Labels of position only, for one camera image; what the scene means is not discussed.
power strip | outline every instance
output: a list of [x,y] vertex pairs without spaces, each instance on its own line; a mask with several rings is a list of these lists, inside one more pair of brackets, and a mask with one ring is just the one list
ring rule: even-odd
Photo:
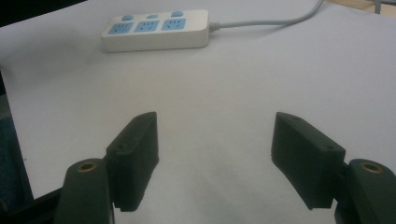
[[109,52],[202,48],[209,43],[209,12],[118,16],[101,33],[101,39]]

black plastic part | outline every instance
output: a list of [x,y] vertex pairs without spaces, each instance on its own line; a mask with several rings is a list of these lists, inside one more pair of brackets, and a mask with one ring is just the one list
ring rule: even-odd
[[103,160],[80,161],[69,167],[54,223],[114,223]]
[[57,189],[7,214],[0,223],[52,223],[62,189]]
[[389,168],[353,160],[347,185],[362,224],[396,224],[396,176]]
[[330,208],[346,151],[303,119],[276,113],[272,160],[306,206]]
[[115,207],[136,210],[159,162],[157,114],[135,117],[107,148],[105,160]]

blue switch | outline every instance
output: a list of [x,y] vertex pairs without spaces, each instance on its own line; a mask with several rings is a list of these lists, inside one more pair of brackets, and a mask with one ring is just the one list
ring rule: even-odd
[[131,20],[133,20],[133,19],[134,19],[134,17],[131,16],[131,15],[126,15],[126,16],[123,16],[123,17],[122,17],[122,20],[123,20],[123,21],[131,21]]
[[172,17],[181,17],[184,13],[182,11],[174,11],[172,12]]
[[146,19],[157,19],[158,15],[148,15]]

